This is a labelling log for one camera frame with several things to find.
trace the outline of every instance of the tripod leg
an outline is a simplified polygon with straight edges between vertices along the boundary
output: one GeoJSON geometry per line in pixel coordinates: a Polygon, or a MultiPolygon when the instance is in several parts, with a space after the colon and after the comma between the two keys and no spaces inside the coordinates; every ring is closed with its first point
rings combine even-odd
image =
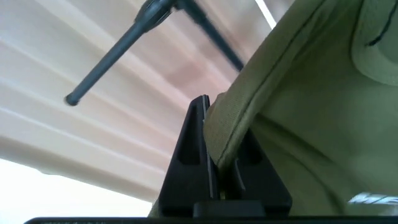
{"type": "Polygon", "coordinates": [[[177,3],[178,9],[183,9],[197,23],[214,42],[214,44],[224,53],[228,60],[235,66],[238,71],[244,67],[242,61],[232,50],[229,44],[224,40],[221,34],[213,26],[213,24],[206,17],[205,12],[194,0],[179,0],[177,3]]]}

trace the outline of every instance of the corrugated metal panel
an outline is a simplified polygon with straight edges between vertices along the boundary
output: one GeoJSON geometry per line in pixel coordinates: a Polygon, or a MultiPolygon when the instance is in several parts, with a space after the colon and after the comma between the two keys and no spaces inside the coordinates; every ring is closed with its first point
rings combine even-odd
{"type": "MultiPolygon", "coordinates": [[[[238,73],[184,12],[135,43],[71,108],[67,95],[144,0],[0,0],[0,157],[156,198],[191,99],[238,73]]],[[[255,0],[200,0],[246,63],[271,31],[255,0]]],[[[277,20],[291,1],[266,0],[277,20]]]]}

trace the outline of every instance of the green garment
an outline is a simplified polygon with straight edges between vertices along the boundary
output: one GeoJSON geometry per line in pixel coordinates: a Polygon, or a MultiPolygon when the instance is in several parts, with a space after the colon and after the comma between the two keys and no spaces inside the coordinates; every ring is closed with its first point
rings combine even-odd
{"type": "Polygon", "coordinates": [[[396,2],[296,0],[208,111],[220,174],[251,128],[291,215],[398,214],[396,2]]]}

